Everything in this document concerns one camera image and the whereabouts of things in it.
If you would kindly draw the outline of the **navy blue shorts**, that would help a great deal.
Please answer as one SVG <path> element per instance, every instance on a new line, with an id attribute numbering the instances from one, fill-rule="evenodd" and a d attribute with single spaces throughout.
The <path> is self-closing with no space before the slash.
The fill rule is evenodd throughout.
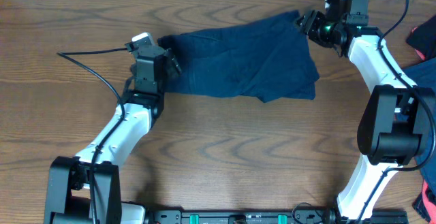
<path id="1" fill-rule="evenodd" d="M 298 11 L 245 25 L 167 35 L 158 44 L 171 49 L 181 66 L 169 81 L 172 93 L 230 98 L 314 99 L 320 75 L 306 37 L 294 26 Z"/>

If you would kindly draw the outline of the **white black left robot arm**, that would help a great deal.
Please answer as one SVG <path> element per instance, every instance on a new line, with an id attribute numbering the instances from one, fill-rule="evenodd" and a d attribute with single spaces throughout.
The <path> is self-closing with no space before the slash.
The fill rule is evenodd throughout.
<path id="1" fill-rule="evenodd" d="M 51 164 L 44 211 L 45 223 L 152 223 L 140 204 L 121 199 L 120 169 L 153 127 L 164 108 L 166 82 L 181 73 L 172 49 L 128 43 L 133 55 L 132 76 L 122 93 L 74 53 L 60 57 L 90 72 L 114 93 L 116 110 L 99 135 L 73 157 L 57 157 Z"/>

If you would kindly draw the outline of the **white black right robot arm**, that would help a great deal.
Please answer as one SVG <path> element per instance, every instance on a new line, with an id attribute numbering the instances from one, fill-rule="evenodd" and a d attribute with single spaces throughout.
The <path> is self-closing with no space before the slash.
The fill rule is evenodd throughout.
<path id="1" fill-rule="evenodd" d="M 296 27 L 322 47 L 339 47 L 371 94 L 357 131 L 358 163 L 320 223 L 407 223 L 406 212 L 374 205 L 392 177 L 413 171 L 409 162 L 435 141 L 435 92 L 407 77 L 384 34 L 368 25 L 362 12 L 331 16 L 312 10 L 296 20 Z"/>

